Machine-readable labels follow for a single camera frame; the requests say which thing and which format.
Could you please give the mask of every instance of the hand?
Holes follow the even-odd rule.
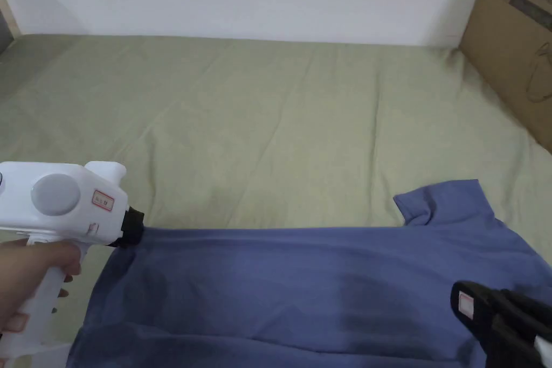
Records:
[[[54,242],[26,246],[26,243],[22,239],[0,244],[0,331],[8,322],[12,330],[14,321],[9,319],[38,288],[49,268],[61,268],[68,275],[66,281],[72,280],[71,275],[81,273],[81,251],[74,244]],[[62,289],[60,297],[67,295]]]

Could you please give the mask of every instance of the blue t-shirt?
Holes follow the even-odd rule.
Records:
[[[108,261],[68,366],[483,367],[453,284],[543,292],[550,267],[476,180],[395,202],[404,227],[146,229]]]

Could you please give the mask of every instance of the gray circular cap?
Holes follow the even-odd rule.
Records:
[[[73,210],[81,199],[76,180],[65,174],[51,174],[32,187],[31,200],[42,214],[62,216]]]

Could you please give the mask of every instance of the t-shirt sleeve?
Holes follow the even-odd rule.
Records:
[[[450,224],[495,213],[478,180],[449,181],[398,194],[395,204],[405,217],[405,226]]]

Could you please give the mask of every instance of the mattress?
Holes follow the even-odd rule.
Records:
[[[458,50],[25,36],[0,55],[0,131],[3,161],[124,164],[156,227],[399,226],[393,195],[476,178],[552,261],[552,156]],[[91,249],[56,337],[110,251]]]

